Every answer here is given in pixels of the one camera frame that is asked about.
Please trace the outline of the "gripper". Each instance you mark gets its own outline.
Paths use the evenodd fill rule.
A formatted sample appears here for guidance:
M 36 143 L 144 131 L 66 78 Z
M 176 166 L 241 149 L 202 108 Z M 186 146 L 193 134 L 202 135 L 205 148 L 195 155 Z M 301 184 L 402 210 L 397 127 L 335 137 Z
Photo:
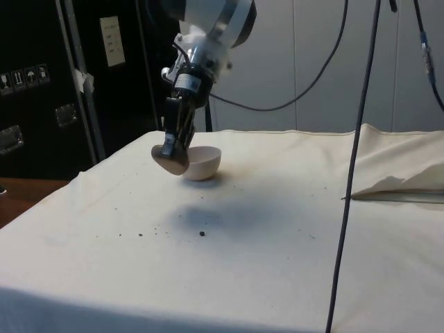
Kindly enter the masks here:
M 164 104 L 165 138 L 161 154 L 172 158 L 176 144 L 187 150 L 194 136 L 195 108 L 204 107 L 214 85 L 214 77 L 197 68 L 183 67 L 173 82 L 172 97 Z

